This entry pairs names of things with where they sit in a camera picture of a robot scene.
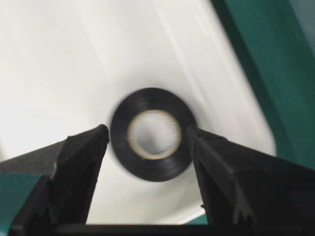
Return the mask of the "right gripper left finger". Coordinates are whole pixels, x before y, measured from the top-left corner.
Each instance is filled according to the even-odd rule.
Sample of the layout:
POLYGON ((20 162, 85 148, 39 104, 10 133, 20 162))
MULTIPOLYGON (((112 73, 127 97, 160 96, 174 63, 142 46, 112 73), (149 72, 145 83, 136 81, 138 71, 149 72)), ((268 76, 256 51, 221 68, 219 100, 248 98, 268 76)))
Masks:
POLYGON ((85 224, 109 143, 108 128, 69 136, 0 164, 0 233, 50 236, 85 224))

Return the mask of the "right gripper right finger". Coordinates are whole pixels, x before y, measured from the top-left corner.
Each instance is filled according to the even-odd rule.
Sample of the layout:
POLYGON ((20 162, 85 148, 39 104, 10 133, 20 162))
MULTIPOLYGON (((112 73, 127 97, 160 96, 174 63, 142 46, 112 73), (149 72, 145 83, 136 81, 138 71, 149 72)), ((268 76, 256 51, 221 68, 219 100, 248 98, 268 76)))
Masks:
POLYGON ((312 236, 312 169, 245 147, 195 126, 187 141, 213 226, 238 235, 312 236))

